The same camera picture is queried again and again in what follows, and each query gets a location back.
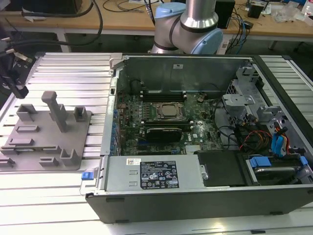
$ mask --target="workbench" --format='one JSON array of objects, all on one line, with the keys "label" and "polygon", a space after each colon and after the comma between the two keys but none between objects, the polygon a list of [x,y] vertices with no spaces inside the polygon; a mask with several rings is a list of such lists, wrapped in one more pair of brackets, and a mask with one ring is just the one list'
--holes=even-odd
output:
[{"label": "workbench", "polygon": [[[102,12],[104,20],[102,34],[120,34],[120,35],[154,35],[154,25],[152,24],[146,12],[122,12],[115,13],[103,9],[104,0],[98,0],[98,5]],[[119,10],[115,5],[116,0],[111,0],[106,7],[112,10]],[[254,23],[248,36],[252,40],[269,40],[269,41],[296,41],[296,42],[313,42],[313,27],[308,26],[302,21],[276,23],[270,15],[261,15],[259,19],[248,18],[247,12],[240,7],[245,0],[236,0],[237,12],[243,20]],[[87,9],[89,0],[83,0],[81,11]],[[125,8],[134,8],[139,6],[138,3],[126,3]],[[0,22],[4,23],[7,30],[14,31],[4,17],[11,22],[19,31],[29,32],[52,32],[55,33],[59,41],[66,41],[66,34],[69,33],[87,33],[95,34],[98,31],[99,19],[96,10],[93,8],[88,14],[79,18],[49,18],[44,21],[27,21],[21,16],[12,16],[9,13],[0,14]],[[232,19],[227,29],[223,29],[223,43],[218,50],[218,54],[225,54],[229,40],[238,32],[238,24]],[[70,47],[61,46],[63,52],[70,52]]]},{"label": "workbench", "polygon": [[[28,76],[28,96],[21,100],[10,95],[1,109],[0,146],[5,144],[18,121],[16,111],[20,104],[33,104],[36,110],[48,110],[41,101],[46,90],[56,91],[58,103],[64,104],[66,110],[83,105],[93,113],[79,170],[0,173],[2,235],[86,235],[94,232],[102,235],[240,235],[251,234],[251,230],[276,235],[312,234],[313,203],[285,215],[103,224],[84,197],[89,189],[93,189],[95,180],[84,185],[86,181],[82,182],[81,174],[99,166],[111,81],[109,59],[108,53],[46,53]],[[262,56],[262,59],[313,125],[313,84],[310,79],[292,60],[285,60],[282,56]],[[271,90],[264,90],[276,104]]]}]

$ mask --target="warning label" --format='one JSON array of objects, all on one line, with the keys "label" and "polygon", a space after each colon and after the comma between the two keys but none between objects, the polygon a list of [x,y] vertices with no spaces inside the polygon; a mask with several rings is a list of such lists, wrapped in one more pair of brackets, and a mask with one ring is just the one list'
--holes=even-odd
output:
[{"label": "warning label", "polygon": [[175,161],[141,162],[140,176],[142,189],[179,188]]}]

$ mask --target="blue cable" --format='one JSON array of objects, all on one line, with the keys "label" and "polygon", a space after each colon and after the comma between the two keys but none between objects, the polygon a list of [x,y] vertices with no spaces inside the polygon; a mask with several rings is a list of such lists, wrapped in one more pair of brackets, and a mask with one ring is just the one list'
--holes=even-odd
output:
[{"label": "blue cable", "polygon": [[241,50],[241,48],[243,48],[243,45],[244,45],[244,42],[245,42],[245,37],[246,37],[246,27],[245,27],[245,24],[244,24],[243,20],[240,20],[240,21],[241,21],[241,23],[243,25],[243,35],[244,35],[244,38],[241,41],[241,44],[240,44],[240,46],[239,46],[239,48],[238,48],[238,50],[236,52],[236,55],[238,55],[238,53]]}]

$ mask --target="blue tab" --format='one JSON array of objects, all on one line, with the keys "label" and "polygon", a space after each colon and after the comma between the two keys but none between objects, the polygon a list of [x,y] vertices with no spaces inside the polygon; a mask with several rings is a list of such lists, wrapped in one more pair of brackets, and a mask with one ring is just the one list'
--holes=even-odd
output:
[{"label": "blue tab", "polygon": [[82,180],[93,180],[93,172],[83,172]]},{"label": "blue tab", "polygon": [[281,153],[284,141],[284,138],[282,136],[279,136],[276,142],[275,153],[278,155],[279,158],[282,158],[284,156]]},{"label": "blue tab", "polygon": [[274,154],[277,154],[279,158],[282,158],[284,156],[281,153],[284,141],[285,141],[284,138],[278,135],[277,133],[275,133],[272,137],[272,144],[271,144],[272,152]]},{"label": "blue tab", "polygon": [[276,141],[278,139],[278,135],[275,133],[273,136],[272,136],[272,145],[271,145],[271,148],[272,148],[272,152],[275,153],[275,147],[276,147]]},{"label": "blue tab", "polygon": [[272,166],[268,157],[263,157],[263,156],[251,158],[250,164],[252,168]]},{"label": "blue tab", "polygon": [[307,165],[308,164],[308,160],[304,156],[300,157],[300,161],[301,161],[302,165]]}]

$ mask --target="aluminum extrusion table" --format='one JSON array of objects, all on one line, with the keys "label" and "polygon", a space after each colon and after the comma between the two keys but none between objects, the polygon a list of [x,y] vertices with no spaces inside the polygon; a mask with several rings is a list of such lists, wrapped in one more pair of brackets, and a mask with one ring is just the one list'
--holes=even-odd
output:
[{"label": "aluminum extrusion table", "polygon": [[[84,105],[93,112],[85,143],[84,159],[78,171],[0,174],[0,233],[75,235],[100,232],[102,235],[130,234],[266,234],[311,235],[313,203],[289,214],[247,216],[182,221],[160,221],[128,224],[103,224],[81,196],[81,173],[99,165],[100,144],[109,94],[108,53],[47,53],[33,67],[29,94],[18,100],[11,95],[0,112],[0,144],[18,120],[21,103],[31,103],[36,110],[47,110],[42,103],[43,91],[58,94],[59,104],[67,110]],[[287,93],[310,124],[313,124],[312,82],[295,65],[281,56],[263,56]]]}]

